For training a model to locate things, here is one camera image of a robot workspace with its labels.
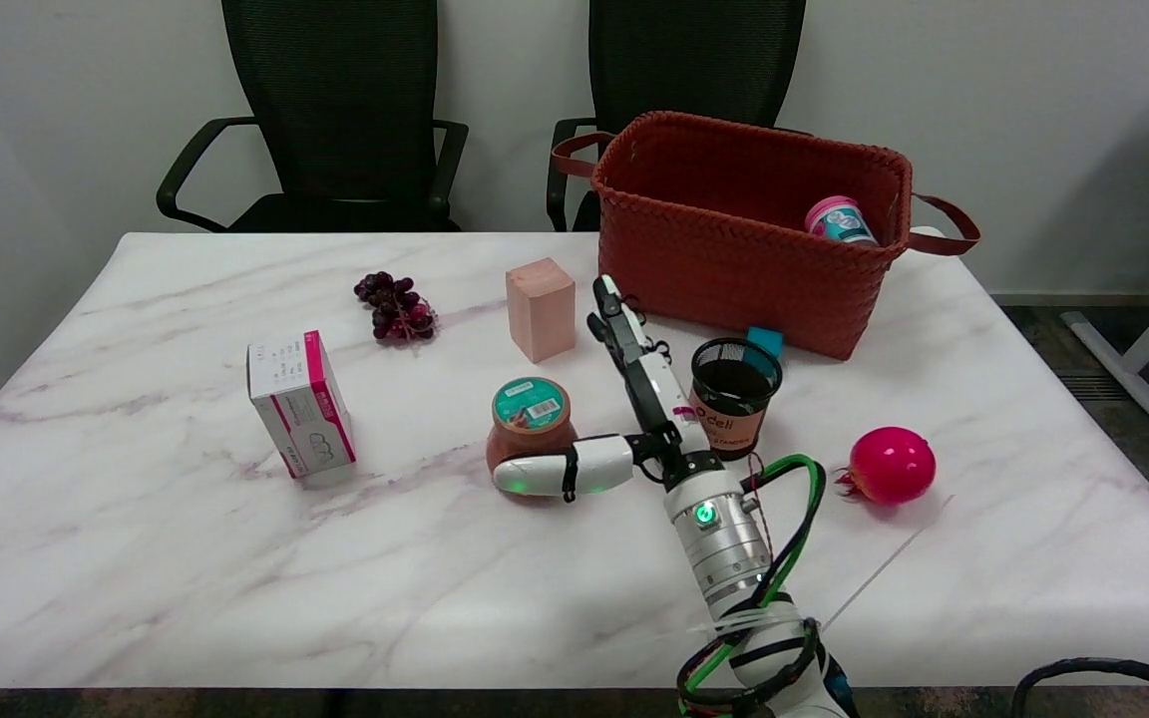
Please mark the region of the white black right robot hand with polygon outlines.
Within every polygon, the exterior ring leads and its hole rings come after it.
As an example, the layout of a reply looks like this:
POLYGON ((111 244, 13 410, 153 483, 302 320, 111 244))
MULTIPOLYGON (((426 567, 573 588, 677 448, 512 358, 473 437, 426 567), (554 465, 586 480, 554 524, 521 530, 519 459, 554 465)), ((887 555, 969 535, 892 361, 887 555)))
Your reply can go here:
POLYGON ((592 294, 596 310, 588 315, 589 331, 623 377, 641 431, 583 438, 560 453, 503 461, 493 471, 494 486, 506 494, 571 502, 624 485, 634 469, 657 461, 665 489, 687 491, 693 502, 742 495, 739 479, 711 450, 664 346, 646 335, 610 275, 593 281, 592 294))

